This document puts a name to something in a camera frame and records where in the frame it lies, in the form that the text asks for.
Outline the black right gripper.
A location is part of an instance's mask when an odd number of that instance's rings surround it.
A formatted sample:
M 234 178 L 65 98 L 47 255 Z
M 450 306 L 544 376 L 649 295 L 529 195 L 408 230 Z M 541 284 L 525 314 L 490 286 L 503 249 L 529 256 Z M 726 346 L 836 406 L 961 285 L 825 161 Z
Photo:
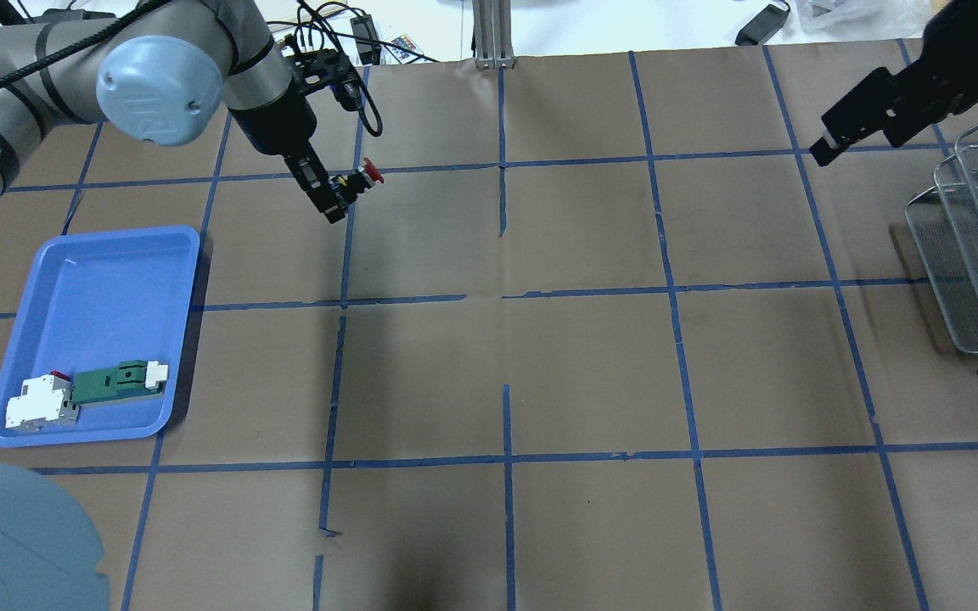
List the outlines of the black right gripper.
M 882 132 L 899 148 L 949 115 L 978 104 L 978 1 L 950 1 L 926 23 L 921 54 L 901 72 L 877 67 L 823 113 L 810 146 L 819 167 Z

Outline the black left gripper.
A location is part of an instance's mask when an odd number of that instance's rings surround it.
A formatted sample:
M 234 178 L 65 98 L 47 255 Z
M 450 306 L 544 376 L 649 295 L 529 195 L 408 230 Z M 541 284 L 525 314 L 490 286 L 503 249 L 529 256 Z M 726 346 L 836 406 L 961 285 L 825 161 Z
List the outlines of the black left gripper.
M 287 158 L 296 184 L 314 208 L 336 224 L 348 216 L 349 204 L 334 188 L 311 143 L 318 120 L 306 98 L 302 85 L 290 85 L 261 107 L 236 109 L 234 120 L 257 152 Z

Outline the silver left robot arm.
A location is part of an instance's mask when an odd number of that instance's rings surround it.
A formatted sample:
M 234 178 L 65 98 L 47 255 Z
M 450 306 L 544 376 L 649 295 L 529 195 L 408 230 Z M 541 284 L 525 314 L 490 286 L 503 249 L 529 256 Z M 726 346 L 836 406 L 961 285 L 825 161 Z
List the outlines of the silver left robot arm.
M 337 223 L 374 181 L 323 166 L 312 92 L 252 1 L 143 1 L 117 19 L 0 26 L 0 197 L 57 127 L 108 121 L 179 147 L 224 107 Z

